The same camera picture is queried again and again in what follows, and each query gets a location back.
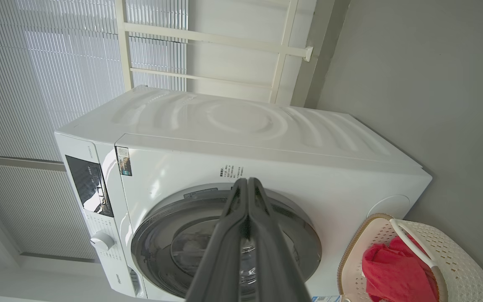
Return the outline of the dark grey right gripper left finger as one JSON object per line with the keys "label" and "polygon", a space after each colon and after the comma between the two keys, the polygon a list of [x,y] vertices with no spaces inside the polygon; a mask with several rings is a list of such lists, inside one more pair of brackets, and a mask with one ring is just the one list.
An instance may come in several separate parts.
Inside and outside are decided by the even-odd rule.
{"label": "dark grey right gripper left finger", "polygon": [[239,302],[242,241],[249,237],[247,179],[237,180],[186,294],[187,302]]}

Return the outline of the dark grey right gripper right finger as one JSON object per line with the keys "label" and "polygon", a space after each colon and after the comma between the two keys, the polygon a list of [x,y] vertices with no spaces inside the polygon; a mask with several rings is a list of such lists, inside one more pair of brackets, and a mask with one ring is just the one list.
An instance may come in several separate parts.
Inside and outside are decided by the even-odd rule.
{"label": "dark grey right gripper right finger", "polygon": [[280,229],[263,185],[243,179],[247,192],[247,237],[255,243],[257,302],[310,302],[311,297]]}

